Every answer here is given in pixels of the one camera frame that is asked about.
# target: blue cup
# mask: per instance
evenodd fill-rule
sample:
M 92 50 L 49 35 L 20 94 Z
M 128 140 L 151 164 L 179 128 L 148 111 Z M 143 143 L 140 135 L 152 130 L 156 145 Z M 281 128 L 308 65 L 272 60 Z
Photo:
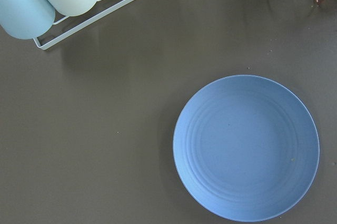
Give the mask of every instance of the blue cup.
M 0 25 L 12 37 L 38 37 L 54 19 L 55 9 L 47 0 L 0 0 Z

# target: countertop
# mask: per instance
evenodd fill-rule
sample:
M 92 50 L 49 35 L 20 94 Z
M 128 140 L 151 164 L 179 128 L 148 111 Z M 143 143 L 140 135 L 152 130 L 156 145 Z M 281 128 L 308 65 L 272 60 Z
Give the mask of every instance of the countertop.
M 173 160 L 182 108 L 229 75 L 314 118 L 320 164 L 264 223 L 336 223 L 337 0 L 136 0 L 47 51 L 0 28 L 0 223 L 213 223 Z

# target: white metal rack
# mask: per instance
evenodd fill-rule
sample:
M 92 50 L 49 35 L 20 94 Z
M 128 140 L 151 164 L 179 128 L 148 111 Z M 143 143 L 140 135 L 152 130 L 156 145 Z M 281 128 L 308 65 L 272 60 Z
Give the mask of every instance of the white metal rack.
M 134 0 L 120 0 L 117 3 L 115 3 L 114 5 L 110 6 L 107 9 L 103 9 L 101 11 L 99 11 L 98 13 L 90 16 L 88 19 L 81 21 L 79 24 L 71 27 L 69 30 L 63 31 L 57 35 L 51 34 L 50 36 L 52 37 L 51 39 L 49 39 L 47 42 L 43 40 L 43 35 L 40 37 L 36 37 L 34 38 L 34 42 L 36 44 L 37 47 L 46 50 L 48 48 L 50 48 L 51 46 L 57 44 L 58 42 L 64 40 L 65 38 L 71 36 L 72 34 L 78 32 L 79 30 L 85 28 L 86 26 L 94 23 L 95 21 L 99 20 L 100 18 L 110 14 L 111 12 L 121 8 L 122 6 L 132 2 Z M 77 18 L 77 17 L 68 17 L 68 16 L 63 16 L 61 17 L 59 20 L 55 21 L 53 26 L 56 25 L 62 25 L 62 23 L 65 22 L 65 20 L 69 19 L 69 18 Z

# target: gray surface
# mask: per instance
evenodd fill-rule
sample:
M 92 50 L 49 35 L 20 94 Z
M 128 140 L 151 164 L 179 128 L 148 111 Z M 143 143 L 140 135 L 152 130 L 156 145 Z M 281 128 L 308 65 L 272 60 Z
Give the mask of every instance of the gray surface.
M 47 52 L 0 30 L 0 223 L 234 223 L 184 189 L 186 101 L 233 74 L 287 86 L 321 144 L 307 195 L 264 223 L 337 220 L 337 0 L 137 0 Z

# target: blue plate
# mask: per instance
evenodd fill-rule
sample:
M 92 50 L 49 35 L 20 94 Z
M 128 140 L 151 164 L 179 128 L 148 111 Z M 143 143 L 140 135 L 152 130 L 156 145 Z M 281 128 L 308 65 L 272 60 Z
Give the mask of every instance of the blue plate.
M 304 104 L 254 75 L 199 90 L 176 124 L 174 161 L 189 193 L 209 211 L 261 221 L 293 207 L 317 171 L 319 140 Z

